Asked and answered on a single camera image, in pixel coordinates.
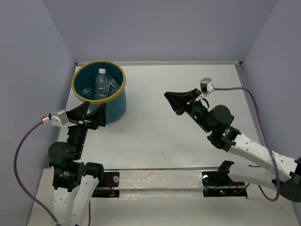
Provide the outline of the clear unlabelled plastic bottle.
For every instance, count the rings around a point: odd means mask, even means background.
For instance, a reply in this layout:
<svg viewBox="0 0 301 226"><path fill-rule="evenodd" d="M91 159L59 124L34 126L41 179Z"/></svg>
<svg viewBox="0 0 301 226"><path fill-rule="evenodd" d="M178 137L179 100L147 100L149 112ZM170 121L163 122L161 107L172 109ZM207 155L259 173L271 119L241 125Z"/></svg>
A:
<svg viewBox="0 0 301 226"><path fill-rule="evenodd" d="M114 88L111 84L113 77L106 72L106 69L98 69L98 74L95 77L95 98L96 100L106 99L113 95Z"/></svg>

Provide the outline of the clear bottle blue label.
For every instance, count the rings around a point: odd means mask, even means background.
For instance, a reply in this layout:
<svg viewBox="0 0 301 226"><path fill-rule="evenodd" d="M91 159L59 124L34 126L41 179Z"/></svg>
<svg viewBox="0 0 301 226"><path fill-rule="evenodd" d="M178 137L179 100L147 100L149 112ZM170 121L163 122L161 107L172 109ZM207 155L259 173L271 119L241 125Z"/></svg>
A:
<svg viewBox="0 0 301 226"><path fill-rule="evenodd" d="M114 79L109 80L109 96L115 94L119 90L119 88L120 85Z"/></svg>

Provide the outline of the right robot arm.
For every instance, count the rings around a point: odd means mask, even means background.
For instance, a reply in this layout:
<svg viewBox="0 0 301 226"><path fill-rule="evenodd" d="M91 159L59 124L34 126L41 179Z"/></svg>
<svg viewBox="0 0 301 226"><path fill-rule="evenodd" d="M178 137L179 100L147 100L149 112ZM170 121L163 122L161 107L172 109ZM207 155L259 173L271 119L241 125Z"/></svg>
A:
<svg viewBox="0 0 301 226"><path fill-rule="evenodd" d="M238 155L255 167L244 167L232 161L224 161L216 173L217 181L245 182L260 188L267 187L292 202L301 201L301 160L274 152L248 138L231 126L234 116L224 105L211 110L202 104L204 92L193 89L188 92L166 92L165 98L177 115L187 113L195 123L209 133L207 139L217 149Z"/></svg>

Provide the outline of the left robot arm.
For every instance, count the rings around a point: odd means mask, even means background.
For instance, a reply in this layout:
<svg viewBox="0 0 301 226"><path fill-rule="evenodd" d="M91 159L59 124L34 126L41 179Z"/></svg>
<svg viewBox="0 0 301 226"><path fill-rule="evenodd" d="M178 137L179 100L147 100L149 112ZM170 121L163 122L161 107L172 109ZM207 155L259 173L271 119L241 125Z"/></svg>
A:
<svg viewBox="0 0 301 226"><path fill-rule="evenodd" d="M96 186L104 181L99 163L80 162L88 130L106 125L106 103L88 112L88 101L70 111L49 114L51 125L67 128L66 141L54 142L48 149L49 165L54 169L54 225L80 226Z"/></svg>

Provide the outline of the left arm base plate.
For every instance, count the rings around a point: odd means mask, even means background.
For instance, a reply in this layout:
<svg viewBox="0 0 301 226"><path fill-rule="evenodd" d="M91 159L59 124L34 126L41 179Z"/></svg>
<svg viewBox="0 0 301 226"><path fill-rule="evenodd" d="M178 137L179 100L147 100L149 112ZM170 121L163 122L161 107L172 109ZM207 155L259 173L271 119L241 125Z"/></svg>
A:
<svg viewBox="0 0 301 226"><path fill-rule="evenodd" d="M119 198L118 171L105 171L104 178L92 193L92 198Z"/></svg>

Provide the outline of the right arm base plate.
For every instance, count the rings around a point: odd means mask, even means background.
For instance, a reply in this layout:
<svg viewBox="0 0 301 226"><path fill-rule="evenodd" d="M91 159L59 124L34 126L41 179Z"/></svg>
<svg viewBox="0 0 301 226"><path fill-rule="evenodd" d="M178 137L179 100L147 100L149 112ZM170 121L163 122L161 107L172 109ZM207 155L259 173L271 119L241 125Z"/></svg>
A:
<svg viewBox="0 0 301 226"><path fill-rule="evenodd" d="M245 197L246 183L234 182L227 175L217 171L202 172L203 196L209 197Z"/></svg>

